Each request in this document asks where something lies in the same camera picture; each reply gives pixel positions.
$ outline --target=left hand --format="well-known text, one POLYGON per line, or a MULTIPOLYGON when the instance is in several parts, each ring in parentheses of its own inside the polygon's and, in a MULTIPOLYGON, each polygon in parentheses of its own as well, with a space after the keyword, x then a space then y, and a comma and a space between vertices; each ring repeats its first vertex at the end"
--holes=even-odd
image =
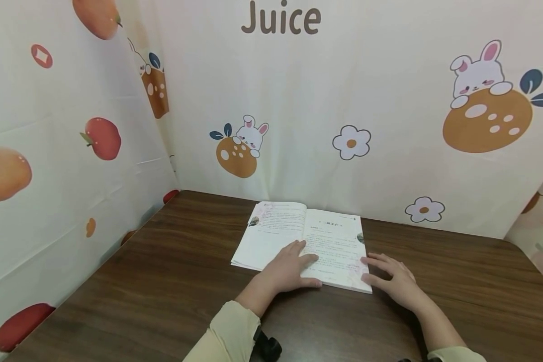
POLYGON ((302 271, 319 258, 315 254, 299 256, 305 246, 305 240, 295 240, 284 247, 257 276, 259 282, 267 285, 276 294, 298 288, 321 287, 320 279, 300 277, 302 271))

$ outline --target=right hand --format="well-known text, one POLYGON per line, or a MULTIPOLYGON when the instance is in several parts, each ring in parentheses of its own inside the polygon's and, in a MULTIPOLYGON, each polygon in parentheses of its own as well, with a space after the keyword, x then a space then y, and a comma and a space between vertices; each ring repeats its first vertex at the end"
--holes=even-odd
POLYGON ((392 279, 385 281, 373 274, 363 274, 362 281, 370 286, 385 291, 395 302, 415 312, 429 304, 431 299, 416 285, 415 276, 404 263, 398 262, 384 254, 368 253, 368 257, 360 259, 364 264, 375 266, 386 271, 392 279))

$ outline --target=red circle print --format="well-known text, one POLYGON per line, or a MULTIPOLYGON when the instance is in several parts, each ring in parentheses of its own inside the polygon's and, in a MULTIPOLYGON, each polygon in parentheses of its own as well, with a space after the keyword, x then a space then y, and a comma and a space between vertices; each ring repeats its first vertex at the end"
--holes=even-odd
POLYGON ((46 69, 53 66, 53 57, 42 45, 33 45, 30 48, 30 52, 32 54, 32 57, 34 58, 34 61, 36 61, 36 64, 38 64, 39 66, 42 66, 46 69))
POLYGON ((46 303, 39 303, 10 317, 0 327, 0 352, 12 352, 54 309, 46 303))

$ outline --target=apple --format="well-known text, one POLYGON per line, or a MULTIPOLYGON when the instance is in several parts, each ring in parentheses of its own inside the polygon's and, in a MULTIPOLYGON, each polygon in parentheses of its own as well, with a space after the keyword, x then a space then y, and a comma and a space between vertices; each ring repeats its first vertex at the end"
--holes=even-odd
POLYGON ((125 237, 123 237, 123 240, 121 241, 121 246, 123 246, 124 243, 126 243, 128 241, 128 239, 131 239, 131 237, 133 235, 135 235, 136 232, 137 232, 137 230, 133 230, 133 231, 128 232, 127 235, 125 235, 125 237))
POLYGON ((166 205, 166 203, 168 203, 169 200, 171 200, 172 198, 176 197, 177 194, 179 194, 179 190, 173 190, 173 191, 167 192, 167 194, 163 197, 163 204, 166 205))
POLYGON ((11 148, 0 147, 0 201, 16 195, 31 180, 32 170, 28 160, 11 148))
POLYGON ((72 0, 72 6, 78 19, 97 38, 112 39, 122 27, 115 0, 72 0))
POLYGON ((108 119, 95 117, 87 122, 80 135, 92 146, 94 154, 101 160, 114 160, 121 148, 121 136, 117 126, 108 119))
POLYGON ((31 305, 10 317, 0 327, 0 352, 12 352, 54 310, 53 306, 39 303, 31 305))

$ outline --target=black object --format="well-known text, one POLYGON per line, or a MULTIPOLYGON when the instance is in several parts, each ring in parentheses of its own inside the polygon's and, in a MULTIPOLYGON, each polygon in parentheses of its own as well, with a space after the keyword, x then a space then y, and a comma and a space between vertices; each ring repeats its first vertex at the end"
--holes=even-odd
POLYGON ((280 359, 282 346, 280 346, 280 343, 275 338, 268 339, 265 333, 261 331, 261 325, 253 335, 253 340, 255 340, 253 350, 259 353, 265 362, 276 362, 280 359))

